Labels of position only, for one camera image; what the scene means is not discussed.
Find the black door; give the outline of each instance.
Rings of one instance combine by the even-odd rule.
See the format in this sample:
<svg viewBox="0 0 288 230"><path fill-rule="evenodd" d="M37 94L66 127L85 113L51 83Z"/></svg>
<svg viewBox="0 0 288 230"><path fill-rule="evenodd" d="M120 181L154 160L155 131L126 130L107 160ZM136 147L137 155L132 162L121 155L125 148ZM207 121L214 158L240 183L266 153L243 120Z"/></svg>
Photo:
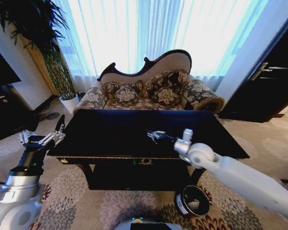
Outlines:
<svg viewBox="0 0 288 230"><path fill-rule="evenodd" d="M269 121L288 105L288 29L237 90L220 117Z"/></svg>

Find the baseboard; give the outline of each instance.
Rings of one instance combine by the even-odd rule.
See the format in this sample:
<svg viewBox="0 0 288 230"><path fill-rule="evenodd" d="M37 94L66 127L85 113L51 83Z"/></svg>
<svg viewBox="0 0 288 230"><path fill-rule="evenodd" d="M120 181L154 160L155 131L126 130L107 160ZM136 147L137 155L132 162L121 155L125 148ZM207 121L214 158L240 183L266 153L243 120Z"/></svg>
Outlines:
<svg viewBox="0 0 288 230"><path fill-rule="evenodd" d="M51 95L47 100L45 100L41 105L39 105L35 110L33 110L33 114L39 114L43 111L54 99L56 99L56 95Z"/></svg>

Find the table drawer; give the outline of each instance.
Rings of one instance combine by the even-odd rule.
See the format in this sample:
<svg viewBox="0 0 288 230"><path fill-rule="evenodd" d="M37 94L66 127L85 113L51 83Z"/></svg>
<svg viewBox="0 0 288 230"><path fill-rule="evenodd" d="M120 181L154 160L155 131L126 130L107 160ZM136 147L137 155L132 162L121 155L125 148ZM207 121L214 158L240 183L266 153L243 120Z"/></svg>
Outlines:
<svg viewBox="0 0 288 230"><path fill-rule="evenodd" d="M57 157L63 164L126 164L126 165L158 165L177 164L188 165L180 158L122 158L122 157Z"/></svg>

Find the black table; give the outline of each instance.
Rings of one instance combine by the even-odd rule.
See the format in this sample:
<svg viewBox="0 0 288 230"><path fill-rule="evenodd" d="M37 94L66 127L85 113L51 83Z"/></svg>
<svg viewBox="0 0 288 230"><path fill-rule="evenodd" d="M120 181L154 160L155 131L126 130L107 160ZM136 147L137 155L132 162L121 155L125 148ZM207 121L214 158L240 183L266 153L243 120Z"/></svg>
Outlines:
<svg viewBox="0 0 288 230"><path fill-rule="evenodd" d="M210 112L160 110L79 110L65 139L48 155L78 165L90 189L177 191L197 184L204 170L190 177L173 144L156 145L145 130L182 138L186 128L193 130L193 143L205 143L222 156L249 158Z"/></svg>

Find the black cabinet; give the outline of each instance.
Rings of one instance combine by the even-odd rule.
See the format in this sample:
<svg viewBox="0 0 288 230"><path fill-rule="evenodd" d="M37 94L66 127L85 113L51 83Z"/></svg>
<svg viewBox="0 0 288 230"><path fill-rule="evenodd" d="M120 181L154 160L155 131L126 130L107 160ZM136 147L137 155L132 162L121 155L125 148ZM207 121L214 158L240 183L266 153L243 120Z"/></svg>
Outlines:
<svg viewBox="0 0 288 230"><path fill-rule="evenodd" d="M265 122L288 105L288 24L220 117Z"/></svg>
<svg viewBox="0 0 288 230"><path fill-rule="evenodd" d="M26 129L33 112L0 88L0 139Z"/></svg>

